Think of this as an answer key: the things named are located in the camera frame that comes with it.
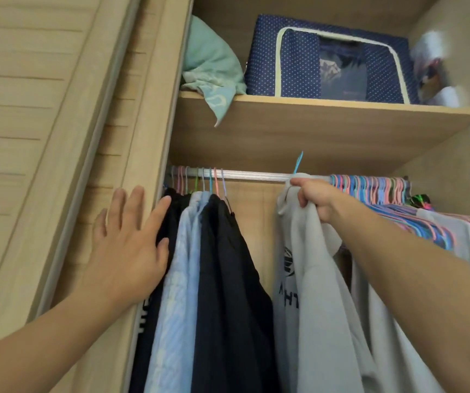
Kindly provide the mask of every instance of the clothes rail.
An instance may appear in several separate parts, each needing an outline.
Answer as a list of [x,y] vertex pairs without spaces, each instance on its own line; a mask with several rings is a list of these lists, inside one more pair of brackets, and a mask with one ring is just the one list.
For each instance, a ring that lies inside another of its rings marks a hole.
[[[173,167],[173,174],[177,176],[178,167]],[[259,181],[259,182],[286,182],[289,178],[291,178],[291,174],[279,174],[273,172],[252,172],[252,171],[233,171],[233,170],[224,170],[221,171],[217,169],[216,177],[217,179],[222,179],[222,172],[224,173],[224,179],[234,179],[240,181]],[[185,171],[183,172],[184,176],[188,178],[199,177],[202,178],[202,174],[204,178],[209,178],[211,173],[211,177],[215,178],[215,170],[209,168],[191,168],[185,167]],[[172,167],[168,167],[166,170],[166,174],[171,176],[172,174]],[[330,180],[329,177],[323,177],[321,175],[312,175],[313,178],[323,179],[325,181]]]

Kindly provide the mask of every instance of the forearm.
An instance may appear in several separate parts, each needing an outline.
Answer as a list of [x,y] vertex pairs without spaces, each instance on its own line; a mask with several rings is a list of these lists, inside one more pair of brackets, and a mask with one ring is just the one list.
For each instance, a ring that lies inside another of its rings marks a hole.
[[470,264],[343,196],[331,220],[448,392],[470,391]]
[[0,341],[0,393],[51,390],[117,317],[100,298],[76,292]]

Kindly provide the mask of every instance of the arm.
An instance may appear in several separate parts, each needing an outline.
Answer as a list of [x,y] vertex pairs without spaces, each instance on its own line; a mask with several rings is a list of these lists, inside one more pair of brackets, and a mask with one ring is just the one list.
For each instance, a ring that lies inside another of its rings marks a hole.
[[80,286],[52,310],[0,341],[0,393],[51,390],[97,338],[155,289],[166,270],[167,239],[155,237],[170,198],[163,198],[140,228],[144,190],[126,201],[115,191],[108,224],[94,224],[93,251]]
[[470,264],[401,230],[321,180],[293,178],[317,205],[448,393],[470,392]]

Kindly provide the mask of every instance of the person's left arm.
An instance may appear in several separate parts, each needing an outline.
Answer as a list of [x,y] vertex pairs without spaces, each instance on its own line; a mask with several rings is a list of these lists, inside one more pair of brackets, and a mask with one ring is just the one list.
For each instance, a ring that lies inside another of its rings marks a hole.
[[94,224],[93,250],[80,286],[35,321],[0,341],[0,393],[51,390],[131,305],[143,301],[166,270],[168,241],[155,238],[171,202],[163,198],[140,228],[144,190],[117,189]]

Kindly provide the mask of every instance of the black jacket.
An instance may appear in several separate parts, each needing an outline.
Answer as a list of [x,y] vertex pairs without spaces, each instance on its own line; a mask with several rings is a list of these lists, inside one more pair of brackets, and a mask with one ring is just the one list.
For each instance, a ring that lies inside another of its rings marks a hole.
[[191,393],[276,393],[271,299],[225,203],[212,195],[201,216]]
[[[171,188],[167,189],[164,195],[170,195],[172,197],[172,202],[166,212],[166,217],[164,217],[162,225],[160,226],[156,242],[158,244],[163,238],[169,238],[169,257],[166,268],[167,273],[173,260],[173,254],[175,253],[180,215],[189,205],[191,195],[187,194],[186,196],[182,196]],[[142,317],[143,320],[141,320],[140,327],[143,328],[143,332],[139,333],[136,344],[129,393],[144,393],[147,370],[149,368],[149,359],[151,358],[151,348],[153,346],[155,330],[157,328],[158,312],[162,301],[163,286],[164,278],[162,278],[161,282],[149,297],[148,304],[144,303],[142,308],[145,316]]]

